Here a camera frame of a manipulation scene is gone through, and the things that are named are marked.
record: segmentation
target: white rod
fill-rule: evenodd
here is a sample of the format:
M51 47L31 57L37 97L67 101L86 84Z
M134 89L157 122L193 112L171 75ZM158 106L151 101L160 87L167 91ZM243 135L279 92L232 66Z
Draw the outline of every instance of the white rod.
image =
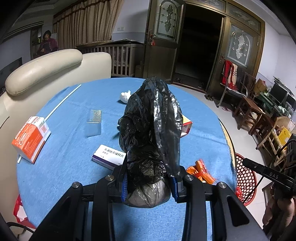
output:
M45 118L45 121L52 115L53 112L71 95L74 93L75 90L77 90L81 85L78 85L70 94L68 94Z

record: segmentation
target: crumpled tissue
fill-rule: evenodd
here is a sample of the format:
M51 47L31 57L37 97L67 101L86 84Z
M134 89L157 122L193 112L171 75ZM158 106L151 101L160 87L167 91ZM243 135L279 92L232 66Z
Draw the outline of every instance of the crumpled tissue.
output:
M119 99L120 99L123 103L127 104L127 103L128 103L128 99L129 99L130 96L131 96L131 91L128 91L128 92L122 92L122 93L120 94L120 96L119 96Z

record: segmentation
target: black hair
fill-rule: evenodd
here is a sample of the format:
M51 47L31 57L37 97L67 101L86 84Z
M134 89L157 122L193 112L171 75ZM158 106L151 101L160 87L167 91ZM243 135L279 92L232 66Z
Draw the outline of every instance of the black hair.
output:
M51 33L49 30L47 30L47 31L45 31L45 33L43 34L43 39L45 39L45 35L46 35L46 34L48 34L49 37L52 35L52 33Z

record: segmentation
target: beige curtain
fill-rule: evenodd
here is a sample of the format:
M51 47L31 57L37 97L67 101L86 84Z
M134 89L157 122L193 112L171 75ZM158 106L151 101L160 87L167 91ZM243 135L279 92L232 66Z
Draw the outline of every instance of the beige curtain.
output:
M82 1L54 16L59 50L77 45L110 40L123 0Z

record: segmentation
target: decorative glass panel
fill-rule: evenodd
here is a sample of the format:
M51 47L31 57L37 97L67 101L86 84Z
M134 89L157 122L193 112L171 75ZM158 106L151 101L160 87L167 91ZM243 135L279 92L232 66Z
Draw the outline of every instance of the decorative glass panel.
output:
M250 28L256 31L260 30L260 22L243 10L229 4L229 13Z
M232 24L230 27L227 58L234 64L248 67L252 47L253 37Z
M219 10L224 10L224 2L220 0L196 0L196 1L218 8Z
M174 0L159 0L154 34L164 39L175 39L181 5Z

